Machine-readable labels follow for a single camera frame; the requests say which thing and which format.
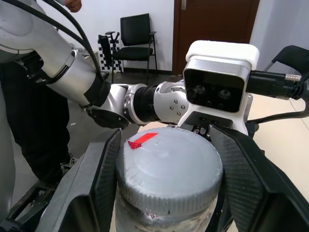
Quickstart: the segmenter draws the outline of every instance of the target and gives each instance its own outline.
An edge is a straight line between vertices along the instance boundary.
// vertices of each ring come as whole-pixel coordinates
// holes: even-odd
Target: tile floor
[[[179,77],[167,77],[152,75],[150,84],[158,84],[162,81],[178,81]],[[130,74],[126,78],[115,77],[115,83],[140,83],[144,82],[144,75]],[[284,101],[262,96],[254,96],[253,106],[249,118],[264,117],[272,114],[301,110],[304,103],[301,101]],[[107,130],[97,126],[78,105],[69,102],[70,122],[68,128],[71,134],[69,143],[70,152],[80,157],[86,150],[89,141],[99,133]],[[151,123],[141,128],[160,127],[163,124]],[[294,182],[304,197],[309,200],[309,117],[307,119],[289,119],[261,124],[254,140],[261,149],[266,151],[266,156],[279,166]],[[139,127],[131,125],[125,130],[125,136],[137,132]],[[25,159],[21,155],[20,148],[14,144],[14,158],[16,164],[16,181],[13,196],[15,203],[35,182],[36,177],[32,173]],[[233,225],[229,232],[236,232]],[[114,221],[111,232],[115,232]]]

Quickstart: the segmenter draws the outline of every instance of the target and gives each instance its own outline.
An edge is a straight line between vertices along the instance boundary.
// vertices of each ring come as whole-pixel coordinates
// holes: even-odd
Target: wooden door
[[[249,43],[259,0],[175,0],[173,72],[196,40]]]

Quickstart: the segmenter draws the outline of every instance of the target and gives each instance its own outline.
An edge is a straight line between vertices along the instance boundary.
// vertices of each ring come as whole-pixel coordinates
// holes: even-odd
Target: red label
[[[128,141],[130,148],[136,149],[141,147],[142,143],[145,143],[147,140],[151,139],[152,137],[155,137],[158,133],[146,133],[139,139],[135,140],[134,142]]]

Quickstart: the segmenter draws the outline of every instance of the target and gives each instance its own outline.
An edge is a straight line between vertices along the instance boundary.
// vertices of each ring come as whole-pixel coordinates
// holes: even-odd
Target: black pants
[[[0,81],[8,122],[23,156],[40,180],[59,181],[70,140],[67,99],[30,81],[17,63],[0,65]]]

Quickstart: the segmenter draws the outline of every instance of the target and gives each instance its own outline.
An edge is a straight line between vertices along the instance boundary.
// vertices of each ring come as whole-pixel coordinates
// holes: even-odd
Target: white wall
[[[70,22],[45,4],[38,1],[47,15],[77,33]],[[80,12],[73,14],[84,29],[93,50],[98,50],[98,35],[108,31],[120,32],[120,18],[125,16],[150,14],[152,30],[156,34],[156,50],[158,68],[172,70],[173,51],[173,21],[174,0],[83,0]],[[67,35],[64,37],[73,44],[75,40]],[[154,57],[151,58],[150,68],[154,69]],[[126,67],[146,68],[146,62],[126,62]]]
[[[261,0],[250,43],[260,50],[258,69],[266,67],[286,46],[309,49],[309,1]],[[276,63],[270,71],[294,73]]]

